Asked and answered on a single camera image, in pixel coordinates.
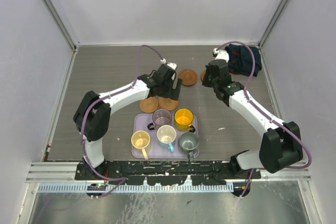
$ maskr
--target tray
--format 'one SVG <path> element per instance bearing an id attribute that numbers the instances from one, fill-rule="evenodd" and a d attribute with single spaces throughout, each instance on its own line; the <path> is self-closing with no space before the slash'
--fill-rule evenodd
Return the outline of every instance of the tray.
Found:
<path id="1" fill-rule="evenodd" d="M 178 139 L 182 136 L 183 133 L 175 129 L 174 127 L 174 114 L 172 114 L 172 122 L 170 123 L 171 126 L 174 127 L 176 130 L 176 140 L 173 144 L 174 152 L 171 153 L 168 148 L 162 147 L 158 142 L 158 137 L 156 133 L 157 130 L 150 131 L 147 129 L 147 125 L 152 122 L 152 115 L 153 114 L 139 114 L 134 119 L 134 128 L 133 132 L 136 131 L 146 131 L 148 132 L 149 136 L 151 137 L 151 150 L 147 153 L 148 158 L 163 158 L 163 159 L 188 159 L 188 157 L 180 151 L 178 148 Z M 195 134 L 198 136 L 198 129 L 197 129 L 197 118 L 194 116 L 193 126 L 195 127 L 196 131 Z M 194 157 L 197 157 L 199 154 L 199 150 L 194 154 Z M 142 152 L 132 146 L 132 155 L 136 158 L 144 159 Z"/>

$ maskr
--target white wall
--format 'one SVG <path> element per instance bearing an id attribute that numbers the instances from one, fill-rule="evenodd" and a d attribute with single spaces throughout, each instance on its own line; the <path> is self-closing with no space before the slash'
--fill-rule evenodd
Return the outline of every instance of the white wall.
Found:
<path id="1" fill-rule="evenodd" d="M 59 0 L 80 43 L 259 42 L 280 0 Z"/>
<path id="2" fill-rule="evenodd" d="M 42 0 L 0 0 L 0 223 L 19 213 L 40 161 L 71 49 Z"/>
<path id="3" fill-rule="evenodd" d="M 290 0 L 264 46 L 285 119 L 301 127 L 327 223 L 336 221 L 336 0 Z"/>

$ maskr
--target wooden coaster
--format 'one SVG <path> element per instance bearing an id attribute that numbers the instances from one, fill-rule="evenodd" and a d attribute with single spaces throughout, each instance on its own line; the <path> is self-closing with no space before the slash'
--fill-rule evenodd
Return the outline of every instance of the wooden coaster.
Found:
<path id="1" fill-rule="evenodd" d="M 192 69 L 184 69 L 178 75 L 184 86 L 192 86 L 197 82 L 197 73 Z"/>
<path id="2" fill-rule="evenodd" d="M 140 110 L 145 113 L 153 113 L 157 110 L 159 102 L 156 97 L 149 97 L 145 100 L 140 101 Z"/>
<path id="3" fill-rule="evenodd" d="M 206 70 L 204 70 L 202 73 L 201 73 L 201 81 L 203 82 L 203 79 L 204 79 L 204 76 L 205 76 L 205 71 Z"/>
<path id="4" fill-rule="evenodd" d="M 170 98 L 159 98 L 159 105 L 161 108 L 165 110 L 175 110 L 177 106 L 179 105 L 180 101 L 174 101 Z"/>

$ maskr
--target yellow mug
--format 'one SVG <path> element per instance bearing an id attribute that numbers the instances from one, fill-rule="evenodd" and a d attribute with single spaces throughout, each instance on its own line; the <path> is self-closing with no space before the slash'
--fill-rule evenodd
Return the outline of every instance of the yellow mug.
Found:
<path id="1" fill-rule="evenodd" d="M 151 137 L 146 131 L 137 131 L 131 137 L 134 148 L 141 150 L 145 160 L 148 160 L 148 152 L 151 149 Z"/>
<path id="2" fill-rule="evenodd" d="M 175 112 L 174 121 L 175 127 L 179 131 L 195 132 L 196 129 L 192 125 L 194 114 L 188 109 L 179 109 Z"/>

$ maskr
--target dark blue cloth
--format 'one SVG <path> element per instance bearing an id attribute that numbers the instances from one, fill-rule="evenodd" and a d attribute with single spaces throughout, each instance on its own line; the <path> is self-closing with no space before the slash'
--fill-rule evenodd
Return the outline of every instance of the dark blue cloth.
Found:
<path id="1" fill-rule="evenodd" d="M 256 60 L 256 68 L 253 76 L 257 76 L 258 72 L 261 70 L 261 56 L 258 48 L 250 47 L 250 49 L 252 50 Z M 228 66 L 230 68 L 230 72 L 249 76 L 252 71 L 252 57 L 247 48 L 244 46 L 230 44 L 225 48 L 225 50 L 229 54 Z"/>

